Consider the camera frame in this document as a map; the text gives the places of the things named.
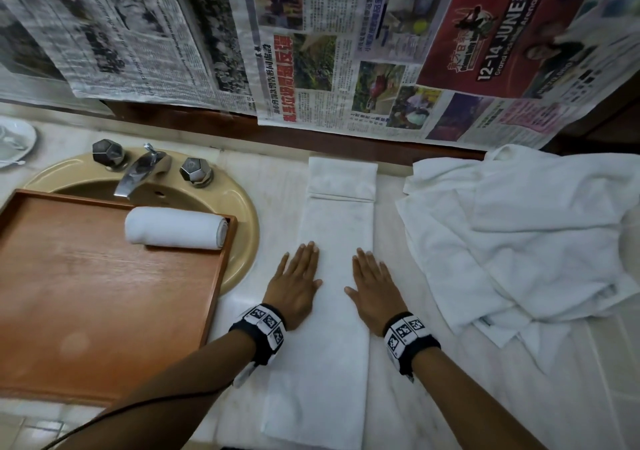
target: beige sink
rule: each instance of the beige sink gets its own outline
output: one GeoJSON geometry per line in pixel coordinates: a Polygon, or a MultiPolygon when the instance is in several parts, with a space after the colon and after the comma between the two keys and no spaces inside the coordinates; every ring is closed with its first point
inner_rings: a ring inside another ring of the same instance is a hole
{"type": "MultiPolygon", "coordinates": [[[[133,160],[146,153],[143,148],[128,148],[133,160]]],[[[207,187],[196,189],[179,173],[187,155],[167,151],[171,169],[152,174],[130,196],[133,205],[174,207],[190,211],[231,214],[238,220],[236,238],[231,249],[220,294],[226,293],[251,268],[258,250],[258,215],[244,189],[226,172],[213,166],[214,179],[207,187]]],[[[93,161],[91,154],[79,155],[57,163],[27,182],[25,189],[68,194],[102,200],[118,200],[113,192],[124,172],[113,172],[93,161]]]]}

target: newspaper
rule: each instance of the newspaper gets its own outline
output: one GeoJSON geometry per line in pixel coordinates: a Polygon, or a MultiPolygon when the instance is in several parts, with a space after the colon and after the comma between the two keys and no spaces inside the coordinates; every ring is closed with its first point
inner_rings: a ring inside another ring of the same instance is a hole
{"type": "Polygon", "coordinates": [[[255,111],[233,0],[4,1],[79,97],[255,111]]]}
{"type": "Polygon", "coordinates": [[[640,68],[636,0],[245,1],[265,125],[540,148],[640,68]]]}
{"type": "Polygon", "coordinates": [[[640,69],[640,0],[4,2],[76,96],[395,141],[540,148],[640,69]]]}
{"type": "Polygon", "coordinates": [[[0,98],[113,115],[98,100],[76,98],[57,67],[2,1],[0,98]]]}

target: forearm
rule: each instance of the forearm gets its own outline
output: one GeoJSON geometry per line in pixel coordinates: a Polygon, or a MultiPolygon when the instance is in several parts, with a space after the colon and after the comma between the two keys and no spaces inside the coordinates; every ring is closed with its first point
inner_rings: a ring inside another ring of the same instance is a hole
{"type": "MultiPolygon", "coordinates": [[[[190,354],[117,401],[105,413],[139,401],[224,388],[251,361],[255,343],[234,330],[190,354]]],[[[71,436],[60,450],[173,450],[193,434],[218,395],[153,403],[128,410],[71,436]]]]}
{"type": "Polygon", "coordinates": [[[516,418],[440,349],[419,352],[412,366],[464,450],[545,450],[516,418]]]}

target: red headline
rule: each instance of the red headline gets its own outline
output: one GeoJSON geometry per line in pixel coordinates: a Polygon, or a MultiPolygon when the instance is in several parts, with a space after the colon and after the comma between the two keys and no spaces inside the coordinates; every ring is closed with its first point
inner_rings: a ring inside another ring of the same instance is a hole
{"type": "Polygon", "coordinates": [[[286,122],[296,121],[296,90],[293,86],[293,51],[291,37],[273,36],[276,52],[276,73],[280,86],[280,103],[283,119],[286,122]]]}

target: hand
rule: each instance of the hand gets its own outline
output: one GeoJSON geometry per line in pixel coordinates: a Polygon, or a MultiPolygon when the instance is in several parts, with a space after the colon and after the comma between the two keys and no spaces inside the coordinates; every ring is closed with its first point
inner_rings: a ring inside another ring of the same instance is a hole
{"type": "Polygon", "coordinates": [[[358,315],[369,330],[384,336],[382,331],[391,317],[407,311],[387,265],[380,262],[378,267],[372,252],[365,254],[358,248],[357,256],[353,257],[353,279],[358,290],[345,287],[344,292],[356,304],[358,315]]]}
{"type": "Polygon", "coordinates": [[[285,271],[289,253],[285,253],[275,276],[267,286],[263,303],[273,305],[284,317],[287,330],[297,328],[311,313],[316,290],[322,280],[314,280],[320,251],[313,241],[300,244],[285,271]]]}

